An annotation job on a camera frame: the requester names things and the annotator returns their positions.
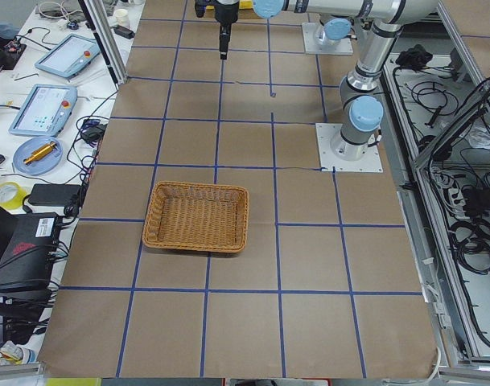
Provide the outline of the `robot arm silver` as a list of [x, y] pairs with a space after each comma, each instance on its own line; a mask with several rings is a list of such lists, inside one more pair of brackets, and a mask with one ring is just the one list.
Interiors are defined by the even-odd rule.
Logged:
[[357, 161], [364, 155], [373, 132], [384, 116], [381, 102], [373, 96], [381, 70], [402, 28], [415, 23], [437, 7], [436, 1], [253, 1], [253, 11], [261, 18], [273, 18], [283, 11], [318, 13], [325, 20], [324, 36], [340, 39], [331, 23], [343, 18], [371, 19], [364, 49], [356, 66], [340, 83], [344, 123], [330, 140], [332, 152], [340, 159]]
[[331, 14], [320, 14], [319, 42], [322, 45], [339, 42], [347, 38], [352, 30], [352, 22], [347, 17], [338, 17]]

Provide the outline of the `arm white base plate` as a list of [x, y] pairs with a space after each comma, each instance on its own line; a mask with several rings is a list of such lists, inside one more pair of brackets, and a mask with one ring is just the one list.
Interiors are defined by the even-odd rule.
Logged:
[[314, 55], [352, 55], [351, 29], [352, 24], [346, 18], [334, 18], [324, 24], [303, 23], [305, 52]]
[[382, 173], [383, 167], [373, 134], [363, 145], [352, 145], [341, 136], [341, 124], [317, 123], [319, 168], [327, 172]]

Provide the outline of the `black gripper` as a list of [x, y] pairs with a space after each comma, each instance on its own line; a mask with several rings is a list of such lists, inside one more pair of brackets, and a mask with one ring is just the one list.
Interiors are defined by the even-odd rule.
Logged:
[[198, 18], [204, 16], [208, 6], [214, 9], [214, 19], [220, 24], [219, 53], [221, 60], [227, 60], [231, 39], [231, 26], [238, 20], [238, 0], [195, 0], [195, 12]]

